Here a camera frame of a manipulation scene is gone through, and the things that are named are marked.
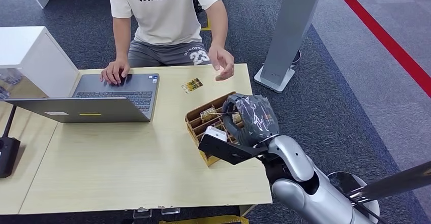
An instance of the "man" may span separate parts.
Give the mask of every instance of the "man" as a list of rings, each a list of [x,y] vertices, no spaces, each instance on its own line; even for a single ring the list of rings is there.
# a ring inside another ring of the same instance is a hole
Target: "man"
[[[206,52],[193,0],[110,0],[116,59],[101,72],[101,81],[121,83],[130,67],[212,64],[216,80],[233,76],[233,56],[225,50],[228,19],[221,0],[198,0],[211,22],[212,44]],[[139,27],[131,39],[131,17]]]

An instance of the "man's right hand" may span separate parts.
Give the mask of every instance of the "man's right hand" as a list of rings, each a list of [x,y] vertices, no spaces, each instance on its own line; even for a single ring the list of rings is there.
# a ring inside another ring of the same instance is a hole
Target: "man's right hand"
[[[130,66],[127,59],[117,59],[109,63],[109,65],[100,73],[100,81],[105,80],[109,84],[120,84],[121,78],[125,78],[129,73]]]

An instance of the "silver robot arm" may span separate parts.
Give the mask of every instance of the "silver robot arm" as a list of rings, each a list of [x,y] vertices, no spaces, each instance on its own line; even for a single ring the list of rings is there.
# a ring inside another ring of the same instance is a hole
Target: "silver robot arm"
[[[242,129],[233,123],[234,108],[244,123]],[[200,150],[234,165],[258,158],[265,166],[274,195],[310,224],[373,223],[352,207],[294,139],[279,134],[279,125],[266,98],[230,95],[222,113],[225,128],[239,144],[204,135]]]
[[[268,144],[268,153],[283,160],[276,164],[264,161],[268,179],[273,182],[272,192],[304,219],[312,224],[373,223],[352,207],[294,139],[285,135],[273,138]],[[286,166],[285,178],[283,173],[277,173],[279,164]]]

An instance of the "wooden table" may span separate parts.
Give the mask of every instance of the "wooden table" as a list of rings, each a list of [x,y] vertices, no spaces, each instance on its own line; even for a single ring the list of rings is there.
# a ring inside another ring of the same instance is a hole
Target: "wooden table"
[[[83,74],[99,73],[85,70]],[[159,73],[150,123],[59,123],[20,214],[271,203],[262,164],[205,165],[187,131],[187,112],[232,91],[251,94],[245,64],[216,82],[212,66],[138,68]],[[203,87],[181,85],[199,78]]]
[[[0,102],[0,129],[9,118],[12,105]],[[54,133],[57,122],[23,109],[17,109],[9,137],[21,141],[15,169],[0,179],[0,214],[18,214]]]

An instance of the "man's left hand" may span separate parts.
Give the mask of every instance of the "man's left hand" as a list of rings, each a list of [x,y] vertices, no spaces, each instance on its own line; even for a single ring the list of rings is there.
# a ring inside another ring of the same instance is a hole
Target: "man's left hand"
[[[225,48],[219,45],[211,45],[208,56],[216,71],[220,70],[220,67],[223,68],[220,75],[215,78],[216,81],[226,80],[233,76],[233,55]]]

